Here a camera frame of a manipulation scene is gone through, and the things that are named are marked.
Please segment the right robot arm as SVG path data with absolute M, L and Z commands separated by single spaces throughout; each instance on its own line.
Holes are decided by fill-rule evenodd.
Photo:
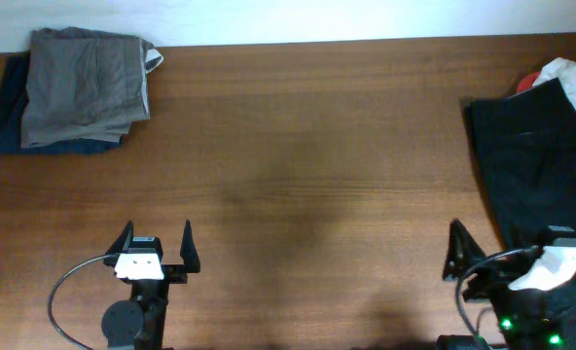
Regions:
M 571 308 L 548 305 L 549 293 L 576 275 L 576 232 L 547 226 L 520 248 L 486 255 L 457 219 L 450 223 L 443 279 L 456 283 L 454 301 L 467 335 L 441 335 L 438 349 L 489 349 L 464 308 L 488 302 L 507 349 L 562 349 L 561 320 Z

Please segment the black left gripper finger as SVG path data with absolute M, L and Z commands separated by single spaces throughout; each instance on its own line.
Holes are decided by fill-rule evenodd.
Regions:
M 193 238 L 192 225 L 189 220 L 186 221 L 183 231 L 180 257 L 187 273 L 200 273 L 200 259 Z
M 128 249 L 129 243 L 133 238 L 134 226 L 132 221 L 128 221 L 118 238 L 105 252 L 106 258 L 104 259 L 104 264 L 106 266 L 115 266 L 119 257 L 119 254 L 125 252 Z

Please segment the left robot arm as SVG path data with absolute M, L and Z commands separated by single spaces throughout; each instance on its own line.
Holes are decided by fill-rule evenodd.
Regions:
M 179 264 L 162 263 L 161 241 L 155 236 L 136 236 L 132 222 L 126 224 L 106 255 L 104 264 L 131 287 L 130 297 L 113 303 L 102 317 L 107 347 L 161 350 L 169 287 L 185 284 L 190 274 L 200 272 L 191 224 L 186 223 L 183 230 Z

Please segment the grey shorts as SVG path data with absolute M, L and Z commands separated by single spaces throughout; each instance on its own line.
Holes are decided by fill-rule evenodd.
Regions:
M 162 62 L 152 43 L 132 35 L 78 27 L 33 31 L 20 144 L 118 141 L 133 123 L 150 118 L 148 74 Z

